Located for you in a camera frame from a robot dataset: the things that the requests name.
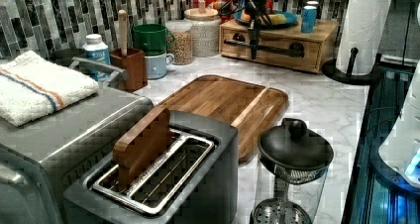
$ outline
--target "wooden box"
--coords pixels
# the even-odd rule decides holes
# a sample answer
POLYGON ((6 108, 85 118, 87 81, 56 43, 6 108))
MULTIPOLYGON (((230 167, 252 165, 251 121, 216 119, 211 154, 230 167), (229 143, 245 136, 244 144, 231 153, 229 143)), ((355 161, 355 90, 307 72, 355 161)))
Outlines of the wooden box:
POLYGON ((317 20, 313 33, 300 32, 300 18, 294 26, 285 29, 261 30, 259 45, 288 50, 292 43, 304 48, 303 57, 292 57, 271 52, 258 51, 257 58, 251 58, 251 49, 225 44, 234 36, 243 36, 249 42, 248 29, 230 20, 220 26, 219 51, 222 56, 241 58, 297 70, 319 73, 322 65, 333 57, 334 41, 338 23, 331 20, 317 20))

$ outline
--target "glass jar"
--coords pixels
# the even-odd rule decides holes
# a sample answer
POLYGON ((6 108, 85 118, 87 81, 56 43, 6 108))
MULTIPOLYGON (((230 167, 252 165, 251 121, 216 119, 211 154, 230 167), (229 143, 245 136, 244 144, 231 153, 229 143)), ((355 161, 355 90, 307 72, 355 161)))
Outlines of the glass jar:
POLYGON ((208 57, 219 54, 219 33, 222 20, 215 9, 204 8, 185 11, 185 21, 192 23, 191 37, 193 55, 208 57))
POLYGON ((318 209, 330 144, 298 119, 262 133, 254 210, 250 224, 311 224, 318 209))
POLYGON ((192 24, 183 20, 174 20, 166 23, 168 31, 173 34, 173 42, 168 39, 167 51, 175 56, 174 64, 184 65, 193 62, 192 57, 192 24))

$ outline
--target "paper towel roll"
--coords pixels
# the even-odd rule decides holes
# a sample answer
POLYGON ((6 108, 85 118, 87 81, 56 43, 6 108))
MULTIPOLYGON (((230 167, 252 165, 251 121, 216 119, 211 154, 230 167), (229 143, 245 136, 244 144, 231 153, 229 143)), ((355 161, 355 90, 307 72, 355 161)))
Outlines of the paper towel roll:
POLYGON ((351 49, 359 50, 352 75, 371 72, 391 0, 349 0, 336 67, 346 73, 351 49))

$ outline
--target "folded dish towel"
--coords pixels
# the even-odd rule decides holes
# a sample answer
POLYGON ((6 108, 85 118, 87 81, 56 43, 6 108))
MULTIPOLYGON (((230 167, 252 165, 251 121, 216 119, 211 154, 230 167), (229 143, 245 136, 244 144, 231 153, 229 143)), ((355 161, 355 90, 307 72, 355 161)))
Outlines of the folded dish towel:
POLYGON ((95 80, 46 61, 32 51, 0 65, 0 116, 15 126, 49 115, 97 92, 95 80))

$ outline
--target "black toaster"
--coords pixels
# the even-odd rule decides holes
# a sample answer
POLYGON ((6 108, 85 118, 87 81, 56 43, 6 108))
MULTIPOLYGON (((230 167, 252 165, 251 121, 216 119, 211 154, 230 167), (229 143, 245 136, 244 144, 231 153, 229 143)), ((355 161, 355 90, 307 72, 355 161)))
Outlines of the black toaster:
POLYGON ((171 111, 174 142, 127 190, 102 159, 64 193, 68 223, 230 224, 237 210, 238 130, 171 111))

